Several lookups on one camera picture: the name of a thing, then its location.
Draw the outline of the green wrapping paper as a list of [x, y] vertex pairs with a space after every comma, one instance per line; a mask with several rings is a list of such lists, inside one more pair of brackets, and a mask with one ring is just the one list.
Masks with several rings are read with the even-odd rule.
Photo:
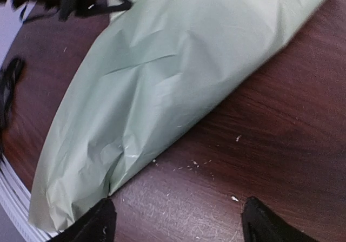
[[28, 221], [71, 226], [275, 55], [325, 0], [134, 0], [97, 37], [45, 139]]

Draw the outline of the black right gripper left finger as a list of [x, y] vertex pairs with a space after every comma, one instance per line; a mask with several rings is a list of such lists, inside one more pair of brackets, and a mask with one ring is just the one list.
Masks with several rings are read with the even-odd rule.
[[112, 242], [115, 238], [116, 218], [114, 203], [111, 199], [104, 198], [73, 225], [55, 236], [55, 241]]

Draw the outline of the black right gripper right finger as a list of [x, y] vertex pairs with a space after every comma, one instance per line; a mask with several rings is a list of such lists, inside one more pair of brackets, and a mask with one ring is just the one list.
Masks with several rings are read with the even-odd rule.
[[257, 197], [248, 197], [241, 214], [245, 242], [315, 241], [286, 223]]

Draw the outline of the black printed ribbon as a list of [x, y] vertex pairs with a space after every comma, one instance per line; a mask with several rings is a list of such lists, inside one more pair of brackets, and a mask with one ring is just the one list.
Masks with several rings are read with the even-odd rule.
[[1, 67], [1, 157], [4, 155], [3, 131], [9, 124], [9, 113], [14, 98], [15, 85], [25, 67], [25, 61], [14, 57], [6, 67]]

